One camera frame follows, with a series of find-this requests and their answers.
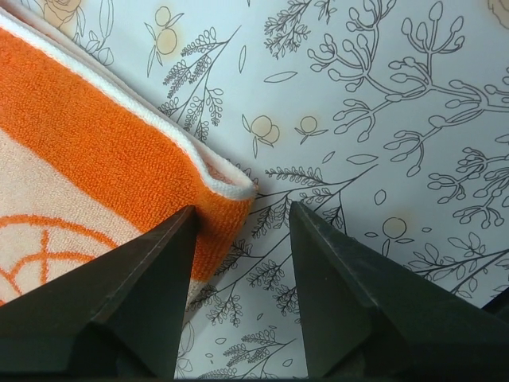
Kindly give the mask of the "orange patterned towel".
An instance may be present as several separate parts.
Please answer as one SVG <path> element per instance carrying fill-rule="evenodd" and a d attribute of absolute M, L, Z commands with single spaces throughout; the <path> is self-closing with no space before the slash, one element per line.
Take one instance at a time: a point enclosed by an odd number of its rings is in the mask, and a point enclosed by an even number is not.
<path fill-rule="evenodd" d="M 1 301 L 192 205 L 188 298 L 223 262 L 256 194 L 238 167 L 16 1 L 1 4 Z"/>

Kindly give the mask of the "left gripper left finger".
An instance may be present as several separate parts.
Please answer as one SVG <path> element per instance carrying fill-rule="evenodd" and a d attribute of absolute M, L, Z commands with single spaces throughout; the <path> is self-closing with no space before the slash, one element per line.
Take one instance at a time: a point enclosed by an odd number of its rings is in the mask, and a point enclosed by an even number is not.
<path fill-rule="evenodd" d="M 196 237 L 187 206 L 6 303 L 2 377 L 173 377 Z"/>

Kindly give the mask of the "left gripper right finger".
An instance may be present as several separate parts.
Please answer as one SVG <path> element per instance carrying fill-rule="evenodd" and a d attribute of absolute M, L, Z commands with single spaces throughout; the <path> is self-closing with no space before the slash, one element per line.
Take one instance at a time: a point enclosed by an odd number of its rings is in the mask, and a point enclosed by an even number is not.
<path fill-rule="evenodd" d="M 507 293 L 475 307 L 299 202 L 289 233 L 310 377 L 507 377 Z"/>

